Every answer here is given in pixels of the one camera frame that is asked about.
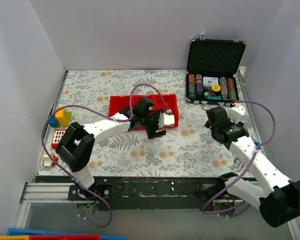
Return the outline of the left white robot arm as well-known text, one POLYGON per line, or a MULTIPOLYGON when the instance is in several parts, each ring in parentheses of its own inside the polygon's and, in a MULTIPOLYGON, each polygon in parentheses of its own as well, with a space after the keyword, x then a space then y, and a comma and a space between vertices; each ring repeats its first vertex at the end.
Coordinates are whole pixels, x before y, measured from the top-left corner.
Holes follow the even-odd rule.
POLYGON ((93 199, 97 193, 93 185, 94 177, 88 168, 95 144, 139 127, 145 128, 149 139, 158 138, 166 134, 164 127, 175 124, 175 117, 170 109, 154 111, 154 106, 154 101, 142 97, 136 105, 127 107, 110 118, 85 125, 74 122, 67 128, 55 150, 69 167, 71 177, 80 186, 79 194, 85 200, 93 199))

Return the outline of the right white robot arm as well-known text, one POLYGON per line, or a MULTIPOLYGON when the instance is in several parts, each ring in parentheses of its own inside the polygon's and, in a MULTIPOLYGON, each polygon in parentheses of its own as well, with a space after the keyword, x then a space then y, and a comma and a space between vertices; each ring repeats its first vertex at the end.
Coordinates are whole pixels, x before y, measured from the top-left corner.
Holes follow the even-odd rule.
POLYGON ((205 127, 211 130, 212 138, 246 167, 240 175, 222 175, 223 182, 216 186, 216 192, 222 199, 239 197, 276 228, 300 216, 300 180, 292 181, 262 153, 241 122, 245 112, 239 103, 229 109, 218 106, 206 111, 205 127))

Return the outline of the red three-compartment tray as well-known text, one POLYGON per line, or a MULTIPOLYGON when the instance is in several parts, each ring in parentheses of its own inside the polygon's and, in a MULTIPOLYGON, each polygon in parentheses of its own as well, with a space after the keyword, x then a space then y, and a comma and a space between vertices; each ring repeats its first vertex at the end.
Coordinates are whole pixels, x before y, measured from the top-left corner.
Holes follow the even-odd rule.
MULTIPOLYGON (((163 99, 167 104, 167 107, 172 111, 174 115, 174 125, 167 126, 166 129, 177 128, 179 126, 179 110, 177 104, 177 96, 175 94, 163 94, 163 99)), ((148 94, 148 95, 133 95, 132 96, 132 106, 134 107, 141 100, 142 97, 147 97, 154 101, 153 111, 159 109, 164 109, 165 105, 159 94, 148 94)), ((108 116, 112 117, 115 113, 129 108, 130 106, 130 96, 129 95, 113 95, 109 100, 109 110, 108 116)))

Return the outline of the teal card box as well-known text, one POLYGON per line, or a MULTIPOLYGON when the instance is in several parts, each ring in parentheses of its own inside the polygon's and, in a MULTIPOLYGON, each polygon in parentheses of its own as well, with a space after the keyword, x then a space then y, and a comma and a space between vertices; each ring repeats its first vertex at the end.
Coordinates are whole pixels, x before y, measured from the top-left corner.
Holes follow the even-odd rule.
POLYGON ((207 95, 206 98, 208 100, 221 100, 221 97, 220 96, 210 96, 210 95, 207 95))

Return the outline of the yellow dealer chip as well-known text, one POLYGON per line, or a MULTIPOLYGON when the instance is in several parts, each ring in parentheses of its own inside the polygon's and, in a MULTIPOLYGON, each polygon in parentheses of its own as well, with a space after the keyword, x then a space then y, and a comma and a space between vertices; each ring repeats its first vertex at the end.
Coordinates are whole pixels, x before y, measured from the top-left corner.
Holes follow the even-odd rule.
POLYGON ((214 92, 219 92, 221 90, 221 86, 218 85, 218 84, 214 84, 211 89, 214 91, 214 92))

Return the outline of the playing card deck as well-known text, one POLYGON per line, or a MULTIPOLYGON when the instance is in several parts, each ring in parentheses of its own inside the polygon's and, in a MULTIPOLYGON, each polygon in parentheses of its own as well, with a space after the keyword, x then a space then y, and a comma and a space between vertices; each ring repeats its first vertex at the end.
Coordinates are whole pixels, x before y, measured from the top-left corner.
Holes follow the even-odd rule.
POLYGON ((204 87, 212 87, 213 85, 218 85, 219 79, 217 77, 203 77, 203 86, 204 87))

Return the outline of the black poker chip case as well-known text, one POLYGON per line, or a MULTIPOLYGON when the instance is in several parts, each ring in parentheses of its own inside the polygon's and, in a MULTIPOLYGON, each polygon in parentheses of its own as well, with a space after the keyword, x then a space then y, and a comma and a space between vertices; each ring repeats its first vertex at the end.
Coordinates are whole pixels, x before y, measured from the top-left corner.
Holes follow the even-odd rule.
POLYGON ((246 49, 245 41, 194 38, 190 42, 185 79, 186 101, 191 104, 230 106, 239 100, 235 74, 246 49), (218 78, 221 89, 203 85, 203 77, 218 78), (207 96, 220 96, 210 100, 207 96))

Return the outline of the red white toy block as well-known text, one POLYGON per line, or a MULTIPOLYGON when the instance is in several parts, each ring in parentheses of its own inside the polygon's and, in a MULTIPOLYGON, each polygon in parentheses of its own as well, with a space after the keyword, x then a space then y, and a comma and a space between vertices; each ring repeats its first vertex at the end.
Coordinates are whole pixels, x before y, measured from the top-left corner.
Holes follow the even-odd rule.
POLYGON ((58 146, 58 144, 59 144, 61 138, 63 137, 63 135, 65 134, 65 132, 66 132, 66 129, 56 129, 54 131, 52 141, 51 141, 51 147, 53 149, 55 149, 58 146))

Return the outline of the blue toy brick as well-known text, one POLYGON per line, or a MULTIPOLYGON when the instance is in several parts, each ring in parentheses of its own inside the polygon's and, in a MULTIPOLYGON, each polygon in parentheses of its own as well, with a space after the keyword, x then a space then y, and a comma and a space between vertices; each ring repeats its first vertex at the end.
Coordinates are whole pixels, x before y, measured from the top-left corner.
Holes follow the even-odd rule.
POLYGON ((52 127, 52 128, 59 128, 61 126, 60 122, 57 120, 56 116, 53 115, 50 120, 48 121, 48 124, 52 127))

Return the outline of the small white red toy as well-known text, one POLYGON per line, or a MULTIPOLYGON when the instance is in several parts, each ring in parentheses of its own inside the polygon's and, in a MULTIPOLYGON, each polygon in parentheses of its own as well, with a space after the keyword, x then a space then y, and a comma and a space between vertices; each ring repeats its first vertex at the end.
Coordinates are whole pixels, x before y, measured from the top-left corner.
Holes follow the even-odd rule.
MULTIPOLYGON (((58 162, 59 158, 58 158, 57 155, 53 154, 52 157, 53 157, 55 162, 58 162)), ((54 161, 52 161, 47 154, 44 154, 43 158, 42 158, 42 166, 43 167, 54 167, 55 166, 54 161)))

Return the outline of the red storage bin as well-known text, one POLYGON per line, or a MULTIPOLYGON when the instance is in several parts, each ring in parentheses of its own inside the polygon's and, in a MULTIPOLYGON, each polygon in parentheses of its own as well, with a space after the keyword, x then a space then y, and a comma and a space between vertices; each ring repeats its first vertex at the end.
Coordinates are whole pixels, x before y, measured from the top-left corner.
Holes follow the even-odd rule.
POLYGON ((101 240, 98 234, 93 235, 29 235, 28 240, 101 240))

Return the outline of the blue storage bin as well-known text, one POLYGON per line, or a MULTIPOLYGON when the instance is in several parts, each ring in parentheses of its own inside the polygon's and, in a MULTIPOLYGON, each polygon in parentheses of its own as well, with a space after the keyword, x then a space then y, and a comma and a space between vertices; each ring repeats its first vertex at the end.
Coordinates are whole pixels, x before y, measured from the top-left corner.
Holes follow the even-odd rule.
MULTIPOLYGON (((23 235, 88 235, 88 233, 73 233, 73 232, 60 232, 60 231, 49 231, 49 230, 37 230, 27 228, 9 228, 6 232, 7 236, 23 236, 23 235)), ((125 236, 112 236, 112 235, 101 235, 102 240, 127 240, 125 236)))

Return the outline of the yellow storage bin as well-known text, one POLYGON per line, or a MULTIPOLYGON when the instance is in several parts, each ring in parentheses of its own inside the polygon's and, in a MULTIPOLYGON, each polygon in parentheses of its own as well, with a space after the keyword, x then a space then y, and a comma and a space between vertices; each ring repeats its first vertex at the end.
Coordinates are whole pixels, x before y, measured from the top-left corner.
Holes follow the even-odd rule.
POLYGON ((0 240, 29 240, 29 235, 2 235, 0 240))

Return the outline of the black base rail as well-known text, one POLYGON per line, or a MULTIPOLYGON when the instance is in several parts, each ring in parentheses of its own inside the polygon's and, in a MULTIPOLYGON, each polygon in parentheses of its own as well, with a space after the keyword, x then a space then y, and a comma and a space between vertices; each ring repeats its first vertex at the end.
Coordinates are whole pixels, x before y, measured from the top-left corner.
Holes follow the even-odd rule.
POLYGON ((90 188, 112 210, 196 209, 224 188, 219 177, 95 177, 90 188))

